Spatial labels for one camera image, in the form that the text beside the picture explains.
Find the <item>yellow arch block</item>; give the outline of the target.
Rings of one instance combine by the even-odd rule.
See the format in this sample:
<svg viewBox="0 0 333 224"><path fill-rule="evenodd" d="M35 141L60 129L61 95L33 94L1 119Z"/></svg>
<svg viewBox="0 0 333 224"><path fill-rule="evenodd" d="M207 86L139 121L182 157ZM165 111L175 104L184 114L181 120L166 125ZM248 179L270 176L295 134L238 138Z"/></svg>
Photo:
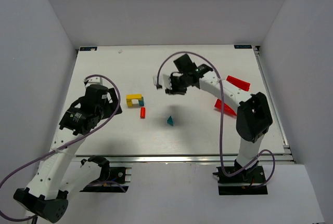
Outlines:
<svg viewBox="0 0 333 224"><path fill-rule="evenodd" d="M126 95L126 104L129 108L133 106L133 100L139 101L141 99L141 94L128 94Z"/></svg>

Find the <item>teal rectangular block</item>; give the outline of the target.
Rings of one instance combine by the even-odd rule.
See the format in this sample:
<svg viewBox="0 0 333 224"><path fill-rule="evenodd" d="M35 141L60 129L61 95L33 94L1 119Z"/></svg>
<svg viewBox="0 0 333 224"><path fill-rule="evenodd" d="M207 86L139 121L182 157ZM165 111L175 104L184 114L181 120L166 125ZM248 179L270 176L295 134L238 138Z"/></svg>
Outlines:
<svg viewBox="0 0 333 224"><path fill-rule="evenodd" d="M141 99L139 99L138 103L141 107L143 107L145 105L143 96L141 97Z"/></svg>

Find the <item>red cylinder block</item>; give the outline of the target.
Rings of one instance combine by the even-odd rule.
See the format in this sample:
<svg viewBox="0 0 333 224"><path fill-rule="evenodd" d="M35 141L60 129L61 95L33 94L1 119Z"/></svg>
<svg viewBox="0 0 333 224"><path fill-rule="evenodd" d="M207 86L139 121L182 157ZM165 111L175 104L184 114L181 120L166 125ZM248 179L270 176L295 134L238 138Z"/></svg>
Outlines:
<svg viewBox="0 0 333 224"><path fill-rule="evenodd" d="M141 107L140 109L140 118L145 118L146 117L146 108Z"/></svg>

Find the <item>red plastic bin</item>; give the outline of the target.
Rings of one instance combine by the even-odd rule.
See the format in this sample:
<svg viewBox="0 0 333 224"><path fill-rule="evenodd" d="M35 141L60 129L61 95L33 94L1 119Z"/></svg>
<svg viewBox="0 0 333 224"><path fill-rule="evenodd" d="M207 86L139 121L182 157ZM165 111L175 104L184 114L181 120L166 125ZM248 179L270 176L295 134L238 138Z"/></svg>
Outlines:
<svg viewBox="0 0 333 224"><path fill-rule="evenodd" d="M228 75L222 80L224 103L220 98L216 99L214 107L217 110L224 110L230 116L237 116L237 109L241 101L247 101L251 96L249 93L250 83Z"/></svg>

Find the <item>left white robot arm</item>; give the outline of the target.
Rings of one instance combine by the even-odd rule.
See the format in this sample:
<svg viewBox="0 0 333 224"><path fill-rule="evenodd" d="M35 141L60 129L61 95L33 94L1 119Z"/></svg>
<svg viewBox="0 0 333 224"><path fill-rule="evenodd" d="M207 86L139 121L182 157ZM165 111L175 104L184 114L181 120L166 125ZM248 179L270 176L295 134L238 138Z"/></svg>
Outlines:
<svg viewBox="0 0 333 224"><path fill-rule="evenodd" d="M65 111L47 157L37 174L24 189L17 189L14 199L26 210L51 222L65 214L69 200L91 182L103 183L110 176L109 162L93 155L81 167L65 177L75 153L87 134L109 117L122 113L115 88L99 84L86 87L84 96L75 100Z"/></svg>

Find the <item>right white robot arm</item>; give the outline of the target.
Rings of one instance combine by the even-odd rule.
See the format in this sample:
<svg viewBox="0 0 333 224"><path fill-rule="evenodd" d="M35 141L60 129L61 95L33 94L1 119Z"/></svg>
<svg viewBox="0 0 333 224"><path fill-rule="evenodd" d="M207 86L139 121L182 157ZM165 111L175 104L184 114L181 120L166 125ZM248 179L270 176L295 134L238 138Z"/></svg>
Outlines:
<svg viewBox="0 0 333 224"><path fill-rule="evenodd" d="M261 142L273 123L266 95L252 94L221 78L217 68L208 60L197 66L191 59L191 52L179 51L174 60L177 68L170 75L157 73L156 88L164 88L168 95L185 95L188 87L207 92L227 104L236 112L236 131L240 136L240 146L235 159L236 170L228 173L224 165L224 176L234 177L245 170L256 167L261 150Z"/></svg>

